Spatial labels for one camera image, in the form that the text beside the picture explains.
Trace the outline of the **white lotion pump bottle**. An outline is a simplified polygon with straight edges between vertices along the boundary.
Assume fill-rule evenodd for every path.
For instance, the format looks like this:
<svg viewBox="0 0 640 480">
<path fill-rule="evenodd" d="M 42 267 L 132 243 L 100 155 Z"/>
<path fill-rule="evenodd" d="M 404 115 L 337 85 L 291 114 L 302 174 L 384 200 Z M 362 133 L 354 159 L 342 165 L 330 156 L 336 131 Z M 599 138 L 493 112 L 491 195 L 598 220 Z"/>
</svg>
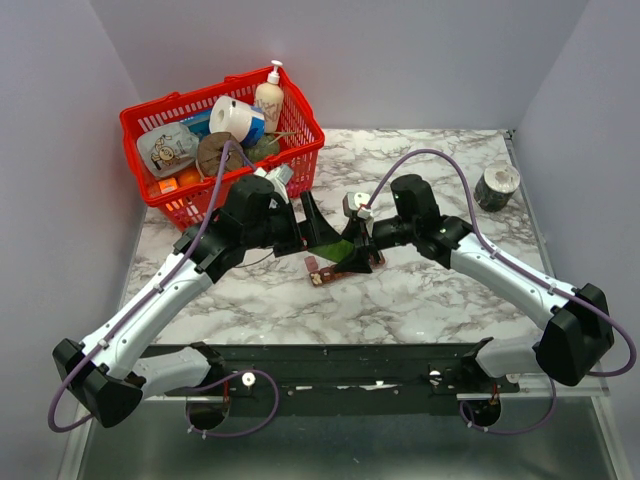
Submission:
<svg viewBox="0 0 640 480">
<path fill-rule="evenodd" d="M 284 102 L 284 91 L 280 87 L 280 69 L 283 63 L 272 60 L 271 64 L 272 70 L 268 73 L 266 81 L 256 88 L 254 95 L 254 106 L 259 108 L 264 116 L 266 134 L 273 134 L 277 130 Z"/>
</svg>

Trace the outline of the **green round vegetable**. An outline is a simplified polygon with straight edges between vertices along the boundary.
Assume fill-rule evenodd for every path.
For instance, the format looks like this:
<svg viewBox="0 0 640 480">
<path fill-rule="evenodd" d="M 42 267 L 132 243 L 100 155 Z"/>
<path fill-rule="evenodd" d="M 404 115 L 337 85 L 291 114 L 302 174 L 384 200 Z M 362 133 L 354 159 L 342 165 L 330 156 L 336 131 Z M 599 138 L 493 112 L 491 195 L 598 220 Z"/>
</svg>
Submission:
<svg viewBox="0 0 640 480">
<path fill-rule="evenodd" d="M 267 157 L 280 153 L 279 141 L 275 134 L 265 134 L 255 145 L 245 148 L 244 153 L 252 163 L 264 161 Z"/>
</svg>

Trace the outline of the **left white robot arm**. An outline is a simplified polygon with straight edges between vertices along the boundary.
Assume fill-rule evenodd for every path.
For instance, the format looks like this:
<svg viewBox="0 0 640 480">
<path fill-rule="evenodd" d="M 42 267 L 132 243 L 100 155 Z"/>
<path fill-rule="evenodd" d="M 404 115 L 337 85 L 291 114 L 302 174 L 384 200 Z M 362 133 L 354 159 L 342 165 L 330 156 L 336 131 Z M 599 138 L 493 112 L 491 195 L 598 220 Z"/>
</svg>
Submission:
<svg viewBox="0 0 640 480">
<path fill-rule="evenodd" d="M 183 232 L 161 269 L 122 310 L 82 341 L 63 339 L 54 347 L 60 390 L 70 392 L 105 428 L 126 419 L 151 384 L 149 375 L 134 370 L 146 348 L 247 251 L 270 248 L 283 256 L 339 241 L 311 193 L 300 199 L 303 221 L 269 179 L 252 174 L 234 183 L 224 204 Z"/>
</svg>

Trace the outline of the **white toilet paper roll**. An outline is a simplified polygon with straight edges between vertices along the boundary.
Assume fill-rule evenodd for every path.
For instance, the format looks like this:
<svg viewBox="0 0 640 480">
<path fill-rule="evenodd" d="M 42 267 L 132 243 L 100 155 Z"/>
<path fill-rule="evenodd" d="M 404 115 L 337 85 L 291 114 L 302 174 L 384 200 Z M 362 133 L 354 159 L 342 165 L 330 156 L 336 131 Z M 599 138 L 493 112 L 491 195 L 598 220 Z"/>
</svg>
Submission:
<svg viewBox="0 0 640 480">
<path fill-rule="evenodd" d="M 265 134 L 262 110 L 230 96 L 220 96 L 211 110 L 211 134 L 230 133 L 243 147 L 254 146 Z"/>
</svg>

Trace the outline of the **blue package in basket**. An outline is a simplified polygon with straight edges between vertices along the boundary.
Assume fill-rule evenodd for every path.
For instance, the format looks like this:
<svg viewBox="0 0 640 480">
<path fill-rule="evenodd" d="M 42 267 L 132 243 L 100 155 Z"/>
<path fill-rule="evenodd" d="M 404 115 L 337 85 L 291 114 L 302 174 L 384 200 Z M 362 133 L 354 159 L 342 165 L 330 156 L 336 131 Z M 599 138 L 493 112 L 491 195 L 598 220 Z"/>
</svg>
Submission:
<svg viewBox="0 0 640 480">
<path fill-rule="evenodd" d="M 211 110 L 205 110 L 182 119 L 180 123 L 187 127 L 192 134 L 202 139 L 211 133 L 209 128 L 210 116 Z"/>
</svg>

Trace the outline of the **brown paper roll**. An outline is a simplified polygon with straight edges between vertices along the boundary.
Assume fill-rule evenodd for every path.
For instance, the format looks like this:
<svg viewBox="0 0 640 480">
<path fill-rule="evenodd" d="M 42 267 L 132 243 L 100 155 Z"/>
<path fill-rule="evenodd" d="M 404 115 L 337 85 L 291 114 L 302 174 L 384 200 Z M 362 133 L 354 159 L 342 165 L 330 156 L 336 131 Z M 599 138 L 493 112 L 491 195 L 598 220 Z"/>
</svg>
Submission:
<svg viewBox="0 0 640 480">
<path fill-rule="evenodd" d="M 215 177 L 217 175 L 222 160 L 223 148 L 228 141 L 231 142 L 231 146 L 228 150 L 224 172 L 228 173 L 245 166 L 243 160 L 244 151 L 231 133 L 211 133 L 201 140 L 197 150 L 197 168 L 203 177 Z"/>
</svg>

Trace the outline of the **white cartoon pouch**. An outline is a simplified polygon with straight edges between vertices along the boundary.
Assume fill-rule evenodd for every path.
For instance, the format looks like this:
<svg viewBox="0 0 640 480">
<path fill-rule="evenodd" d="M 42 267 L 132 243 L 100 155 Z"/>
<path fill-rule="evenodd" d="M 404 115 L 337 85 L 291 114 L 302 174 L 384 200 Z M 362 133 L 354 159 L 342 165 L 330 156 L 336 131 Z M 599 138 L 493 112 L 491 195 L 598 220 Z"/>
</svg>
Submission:
<svg viewBox="0 0 640 480">
<path fill-rule="evenodd" d="M 149 172 L 170 177 L 194 164 L 199 138 L 180 122 L 157 127 L 138 138 L 137 150 Z"/>
</svg>

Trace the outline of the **aluminium rail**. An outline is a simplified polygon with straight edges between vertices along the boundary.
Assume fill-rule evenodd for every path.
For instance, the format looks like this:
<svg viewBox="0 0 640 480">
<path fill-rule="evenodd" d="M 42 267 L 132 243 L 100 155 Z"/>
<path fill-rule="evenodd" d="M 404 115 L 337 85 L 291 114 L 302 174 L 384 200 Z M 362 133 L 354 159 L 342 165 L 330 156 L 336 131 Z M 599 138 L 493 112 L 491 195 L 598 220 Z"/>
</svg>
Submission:
<svg viewBox="0 0 640 480">
<path fill-rule="evenodd" d="M 144 399 L 161 395 L 211 396 L 215 388 L 225 383 L 232 385 L 233 392 L 244 395 L 257 389 L 260 377 L 273 380 L 289 396 L 297 392 L 396 392 L 414 386 L 424 387 L 429 394 L 472 400 L 527 392 L 536 395 L 556 392 L 565 396 L 603 396 L 607 392 L 602 381 L 593 378 L 571 387 L 538 374 L 508 374 L 501 378 L 471 375 L 442 362 L 419 367 L 413 361 L 394 366 L 384 360 L 382 365 L 390 369 L 388 375 L 375 372 L 360 358 L 355 362 L 333 363 L 327 358 L 262 361 L 259 367 L 251 368 L 246 363 L 233 366 L 229 362 L 210 362 L 196 350 L 184 349 L 137 360 L 124 380 L 127 386 L 140 389 Z"/>
</svg>

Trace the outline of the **orange fruit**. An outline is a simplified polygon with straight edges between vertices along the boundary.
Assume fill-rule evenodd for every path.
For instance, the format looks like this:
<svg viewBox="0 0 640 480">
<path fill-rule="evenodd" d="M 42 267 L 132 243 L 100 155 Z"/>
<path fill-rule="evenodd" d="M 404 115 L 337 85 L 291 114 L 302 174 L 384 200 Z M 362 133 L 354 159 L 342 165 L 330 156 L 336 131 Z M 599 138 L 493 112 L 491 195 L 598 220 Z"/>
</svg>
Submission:
<svg viewBox="0 0 640 480">
<path fill-rule="evenodd" d="M 195 167 L 190 167 L 182 170 L 177 175 L 176 179 L 180 187 L 187 187 L 194 184 L 199 184 L 202 181 L 202 177 L 199 171 Z"/>
</svg>

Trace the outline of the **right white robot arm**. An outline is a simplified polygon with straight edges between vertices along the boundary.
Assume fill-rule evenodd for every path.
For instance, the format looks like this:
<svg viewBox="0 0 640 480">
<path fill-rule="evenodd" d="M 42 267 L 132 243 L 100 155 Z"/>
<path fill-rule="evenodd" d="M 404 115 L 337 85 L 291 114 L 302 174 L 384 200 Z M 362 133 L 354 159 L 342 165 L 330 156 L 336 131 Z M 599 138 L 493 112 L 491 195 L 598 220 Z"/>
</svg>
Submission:
<svg viewBox="0 0 640 480">
<path fill-rule="evenodd" d="M 340 270 L 369 273 L 383 250 L 411 244 L 424 258 L 483 284 L 537 327 L 530 335 L 476 344 L 459 370 L 467 389 L 480 392 L 496 378 L 529 373 L 576 386 L 613 346 L 611 326 L 593 311 L 607 308 L 599 288 L 574 289 L 501 253 L 468 222 L 441 214 L 430 184 L 418 175 L 395 179 L 391 190 L 397 214 L 385 220 L 374 219 L 370 195 L 345 195 L 349 222 L 342 236 L 354 249 L 339 263 Z"/>
</svg>

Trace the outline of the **camouflage tape roll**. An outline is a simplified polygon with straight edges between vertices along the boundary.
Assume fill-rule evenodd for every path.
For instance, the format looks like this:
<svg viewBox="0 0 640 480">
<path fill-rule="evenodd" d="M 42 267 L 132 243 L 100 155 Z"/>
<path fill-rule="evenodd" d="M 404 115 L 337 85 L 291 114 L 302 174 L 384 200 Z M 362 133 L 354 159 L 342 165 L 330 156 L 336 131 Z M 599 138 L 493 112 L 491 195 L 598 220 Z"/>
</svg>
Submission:
<svg viewBox="0 0 640 480">
<path fill-rule="evenodd" d="M 487 166 L 477 181 L 474 199 L 478 206 L 487 212 L 502 210 L 520 185 L 518 170 L 505 162 L 496 162 Z"/>
</svg>

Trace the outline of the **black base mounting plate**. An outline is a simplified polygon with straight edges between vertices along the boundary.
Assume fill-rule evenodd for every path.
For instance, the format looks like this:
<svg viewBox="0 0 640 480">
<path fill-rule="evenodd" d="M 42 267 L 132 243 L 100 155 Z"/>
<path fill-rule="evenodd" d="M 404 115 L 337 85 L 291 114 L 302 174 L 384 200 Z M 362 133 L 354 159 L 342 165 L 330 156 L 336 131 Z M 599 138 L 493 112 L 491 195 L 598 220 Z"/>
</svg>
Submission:
<svg viewBox="0 0 640 480">
<path fill-rule="evenodd" d="M 450 416 L 470 400 L 476 420 L 491 425 L 502 400 L 541 393 L 545 377 L 492 378 L 475 363 L 476 344 L 155 345 L 121 379 L 111 379 L 98 416 L 105 426 L 144 400 L 186 402 L 199 428 L 230 417 L 270 415 Z"/>
</svg>

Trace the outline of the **green pill bottle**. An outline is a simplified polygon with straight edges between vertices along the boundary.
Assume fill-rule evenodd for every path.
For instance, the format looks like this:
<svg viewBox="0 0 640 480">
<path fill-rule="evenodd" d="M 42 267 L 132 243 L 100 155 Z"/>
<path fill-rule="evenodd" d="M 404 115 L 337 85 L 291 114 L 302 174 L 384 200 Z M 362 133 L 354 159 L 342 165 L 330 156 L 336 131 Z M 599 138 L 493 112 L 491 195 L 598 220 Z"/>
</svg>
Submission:
<svg viewBox="0 0 640 480">
<path fill-rule="evenodd" d="M 339 263 L 347 258 L 352 253 L 353 249 L 354 245 L 351 242 L 342 239 L 332 244 L 310 248 L 309 251 L 320 258 L 330 262 Z"/>
</svg>

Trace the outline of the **brown weekly pill organizer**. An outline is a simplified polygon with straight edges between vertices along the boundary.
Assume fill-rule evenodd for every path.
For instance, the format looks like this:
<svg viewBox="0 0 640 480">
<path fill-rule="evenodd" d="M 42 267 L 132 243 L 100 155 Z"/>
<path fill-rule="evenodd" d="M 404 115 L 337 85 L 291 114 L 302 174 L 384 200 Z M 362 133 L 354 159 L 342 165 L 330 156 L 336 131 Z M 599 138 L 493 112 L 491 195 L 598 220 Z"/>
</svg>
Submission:
<svg viewBox="0 0 640 480">
<path fill-rule="evenodd" d="M 307 271 L 308 271 L 308 277 L 309 277 L 310 282 L 311 282 L 311 279 L 310 279 L 310 274 L 311 273 L 318 273 L 322 278 L 322 284 L 321 285 L 313 285 L 312 282 L 311 282 L 311 284 L 314 287 L 326 286 L 328 284 L 337 282 L 337 281 L 342 280 L 344 278 L 347 278 L 347 277 L 350 277 L 350 276 L 353 276 L 353 275 L 357 275 L 357 274 L 362 274 L 362 273 L 335 273 L 334 272 L 334 266 L 337 263 L 331 262 L 331 263 L 328 263 L 324 267 L 320 267 L 320 265 L 318 263 L 318 258 L 319 257 L 316 257 L 314 255 L 308 255 L 304 259 L 304 263 L 305 263 L 305 266 L 306 266 Z"/>
</svg>

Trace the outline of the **orange small box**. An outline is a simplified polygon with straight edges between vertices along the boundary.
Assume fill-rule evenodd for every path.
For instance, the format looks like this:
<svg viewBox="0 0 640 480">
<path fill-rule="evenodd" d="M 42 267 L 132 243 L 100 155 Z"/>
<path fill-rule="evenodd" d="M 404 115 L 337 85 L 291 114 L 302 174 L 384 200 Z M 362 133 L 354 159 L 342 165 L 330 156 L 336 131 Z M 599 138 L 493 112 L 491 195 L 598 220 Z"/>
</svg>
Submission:
<svg viewBox="0 0 640 480">
<path fill-rule="evenodd" d="M 168 177 L 157 181 L 160 195 L 166 195 L 179 189 L 179 184 L 174 177 Z"/>
</svg>

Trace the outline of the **red plastic shopping basket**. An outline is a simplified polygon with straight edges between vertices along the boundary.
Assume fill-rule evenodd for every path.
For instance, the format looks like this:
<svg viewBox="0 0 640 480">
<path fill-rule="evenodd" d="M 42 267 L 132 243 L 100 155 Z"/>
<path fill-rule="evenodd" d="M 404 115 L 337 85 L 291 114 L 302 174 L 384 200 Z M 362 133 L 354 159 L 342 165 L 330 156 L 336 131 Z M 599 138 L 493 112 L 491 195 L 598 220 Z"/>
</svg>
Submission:
<svg viewBox="0 0 640 480">
<path fill-rule="evenodd" d="M 123 146 L 144 202 L 184 230 L 221 205 L 233 183 L 285 165 L 286 192 L 311 188 L 325 136 L 302 91 L 279 67 L 171 93 L 120 114 Z"/>
</svg>

